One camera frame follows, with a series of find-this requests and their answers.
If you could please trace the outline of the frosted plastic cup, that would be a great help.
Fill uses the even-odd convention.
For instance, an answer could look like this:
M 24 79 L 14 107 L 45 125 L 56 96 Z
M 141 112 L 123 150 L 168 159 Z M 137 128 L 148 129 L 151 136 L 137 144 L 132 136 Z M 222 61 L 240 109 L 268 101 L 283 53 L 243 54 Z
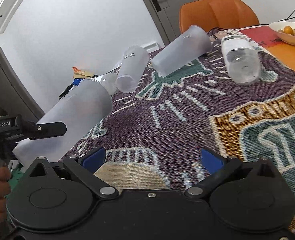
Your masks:
M 57 162 L 112 109 L 111 95 L 99 81 L 82 80 L 37 122 L 39 125 L 62 122 L 67 127 L 66 133 L 47 139 L 24 139 L 13 153 L 24 167 L 29 167 L 37 157 Z

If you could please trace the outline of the labelled clear plastic jar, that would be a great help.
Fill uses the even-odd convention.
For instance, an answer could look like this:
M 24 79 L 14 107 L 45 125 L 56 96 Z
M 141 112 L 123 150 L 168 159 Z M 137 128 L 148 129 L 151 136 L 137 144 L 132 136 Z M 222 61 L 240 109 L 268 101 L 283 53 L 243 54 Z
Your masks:
M 114 95 L 119 91 L 116 86 L 117 76 L 118 75 L 116 73 L 107 73 L 97 77 L 96 80 L 99 81 L 103 87 L 105 87 L 109 95 Z

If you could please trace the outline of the white bowl with fruit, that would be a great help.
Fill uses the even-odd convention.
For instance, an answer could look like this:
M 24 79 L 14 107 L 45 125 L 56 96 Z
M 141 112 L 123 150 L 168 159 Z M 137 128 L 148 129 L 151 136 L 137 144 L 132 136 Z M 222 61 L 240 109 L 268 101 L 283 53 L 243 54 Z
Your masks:
M 269 28 L 280 40 L 295 46 L 295 22 L 273 22 L 269 24 Z

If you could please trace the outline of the frosted cup near chair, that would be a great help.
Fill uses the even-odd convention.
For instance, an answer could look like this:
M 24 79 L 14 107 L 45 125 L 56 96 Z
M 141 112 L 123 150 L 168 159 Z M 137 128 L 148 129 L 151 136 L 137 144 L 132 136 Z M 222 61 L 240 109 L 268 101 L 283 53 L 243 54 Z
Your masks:
M 191 25 L 152 60 L 152 66 L 161 77 L 182 68 L 188 62 L 212 50 L 210 38 L 201 27 Z

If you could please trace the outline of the orange leather chair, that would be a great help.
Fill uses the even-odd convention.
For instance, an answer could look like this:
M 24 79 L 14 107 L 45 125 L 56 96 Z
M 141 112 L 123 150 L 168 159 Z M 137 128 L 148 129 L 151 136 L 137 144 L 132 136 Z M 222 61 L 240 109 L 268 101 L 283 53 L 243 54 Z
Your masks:
M 197 0 L 179 11 L 180 32 L 197 25 L 209 32 L 213 28 L 239 29 L 259 25 L 255 12 L 241 0 Z

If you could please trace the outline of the frosted cup lying middle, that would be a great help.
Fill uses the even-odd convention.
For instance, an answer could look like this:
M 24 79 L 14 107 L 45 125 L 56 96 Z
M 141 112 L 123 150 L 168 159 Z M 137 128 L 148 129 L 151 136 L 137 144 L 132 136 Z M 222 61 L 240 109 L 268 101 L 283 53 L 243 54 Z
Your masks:
M 150 56 L 144 48 L 132 46 L 128 48 L 122 59 L 116 86 L 123 93 L 134 92 L 148 65 Z

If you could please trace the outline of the patterned woven tablecloth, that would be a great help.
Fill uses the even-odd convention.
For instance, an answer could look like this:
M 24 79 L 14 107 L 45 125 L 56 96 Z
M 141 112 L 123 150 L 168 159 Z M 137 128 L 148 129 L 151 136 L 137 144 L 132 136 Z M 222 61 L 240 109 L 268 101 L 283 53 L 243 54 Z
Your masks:
M 253 85 L 228 76 L 221 39 L 232 34 L 258 50 L 262 73 Z M 295 195 L 295 47 L 267 26 L 217 31 L 211 41 L 208 55 L 169 76 L 148 65 L 135 91 L 115 94 L 112 113 L 68 155 L 104 147 L 96 175 L 120 190 L 189 188 L 209 175 L 203 148 L 244 161 L 265 157 Z

